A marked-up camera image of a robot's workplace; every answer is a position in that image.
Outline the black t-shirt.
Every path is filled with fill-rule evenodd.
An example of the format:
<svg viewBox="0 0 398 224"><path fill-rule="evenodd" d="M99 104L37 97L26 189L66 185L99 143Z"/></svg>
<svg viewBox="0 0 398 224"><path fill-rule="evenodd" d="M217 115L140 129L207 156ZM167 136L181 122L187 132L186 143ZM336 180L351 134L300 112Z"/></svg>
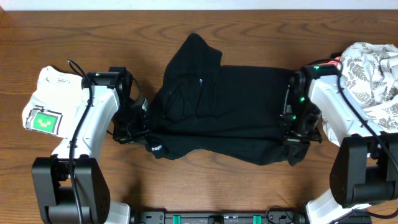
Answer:
<svg viewBox="0 0 398 224"><path fill-rule="evenodd" d="M260 166L301 162L309 146L284 143L280 120L294 72L221 58L198 34L187 37L150 103L147 151L170 160L205 149Z"/></svg>

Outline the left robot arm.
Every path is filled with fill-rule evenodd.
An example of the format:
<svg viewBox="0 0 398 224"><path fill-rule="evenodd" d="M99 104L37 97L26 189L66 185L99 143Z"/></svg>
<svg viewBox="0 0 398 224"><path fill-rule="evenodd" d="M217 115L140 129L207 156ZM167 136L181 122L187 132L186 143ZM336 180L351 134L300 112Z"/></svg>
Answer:
<svg viewBox="0 0 398 224"><path fill-rule="evenodd" d="M112 128L120 143L145 144L147 100L130 97L136 79L125 67L73 73L45 67L22 114L26 129L61 138L48 157L38 157L32 178L44 223L134 223L127 203L112 200L98 160Z"/></svg>

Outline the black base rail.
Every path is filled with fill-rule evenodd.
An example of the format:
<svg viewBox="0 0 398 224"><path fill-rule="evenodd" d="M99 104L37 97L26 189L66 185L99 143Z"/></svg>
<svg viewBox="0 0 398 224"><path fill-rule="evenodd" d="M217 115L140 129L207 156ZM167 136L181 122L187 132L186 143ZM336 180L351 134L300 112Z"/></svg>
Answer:
<svg viewBox="0 0 398 224"><path fill-rule="evenodd" d="M264 213L170 213L141 212L131 215L130 224L308 224L304 213L281 209Z"/></svg>

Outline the white fern-print garment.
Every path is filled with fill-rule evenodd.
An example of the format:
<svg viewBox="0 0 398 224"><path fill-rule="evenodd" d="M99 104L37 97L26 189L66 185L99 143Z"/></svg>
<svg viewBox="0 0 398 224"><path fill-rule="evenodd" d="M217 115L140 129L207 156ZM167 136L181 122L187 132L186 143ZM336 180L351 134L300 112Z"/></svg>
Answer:
<svg viewBox="0 0 398 224"><path fill-rule="evenodd" d="M387 133L397 132L397 47L356 42L341 53L342 77L367 116Z"/></svg>

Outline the folded white pixel-print t-shirt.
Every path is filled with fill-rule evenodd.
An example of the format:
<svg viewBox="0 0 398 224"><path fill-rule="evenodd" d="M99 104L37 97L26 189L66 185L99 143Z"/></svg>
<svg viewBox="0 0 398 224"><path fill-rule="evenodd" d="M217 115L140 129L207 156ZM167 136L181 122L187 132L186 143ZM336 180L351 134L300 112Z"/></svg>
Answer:
<svg viewBox="0 0 398 224"><path fill-rule="evenodd" d="M52 66L39 74L37 89L22 112L25 129L66 138L81 101L82 77Z"/></svg>

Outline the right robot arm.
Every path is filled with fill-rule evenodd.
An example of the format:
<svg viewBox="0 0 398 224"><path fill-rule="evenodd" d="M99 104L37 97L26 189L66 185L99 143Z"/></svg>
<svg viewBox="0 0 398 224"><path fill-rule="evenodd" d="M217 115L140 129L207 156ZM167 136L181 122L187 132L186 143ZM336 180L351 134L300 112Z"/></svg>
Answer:
<svg viewBox="0 0 398 224"><path fill-rule="evenodd" d="M342 70L310 64L289 80L280 115L283 143L321 142L317 123L324 116L339 144L330 188L306 203L296 223L370 223L369 207L397 199L397 134L366 116L344 87Z"/></svg>

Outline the coral pink garment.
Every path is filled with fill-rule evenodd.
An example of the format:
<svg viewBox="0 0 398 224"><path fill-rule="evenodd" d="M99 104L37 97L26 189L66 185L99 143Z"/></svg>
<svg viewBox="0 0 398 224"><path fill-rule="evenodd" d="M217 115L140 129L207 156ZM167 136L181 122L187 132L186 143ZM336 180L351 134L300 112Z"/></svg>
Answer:
<svg viewBox="0 0 398 224"><path fill-rule="evenodd" d="M332 64L332 65L337 67L339 65L339 63L340 63L340 59L341 59L341 57L333 58L332 60L330 60L326 64Z"/></svg>

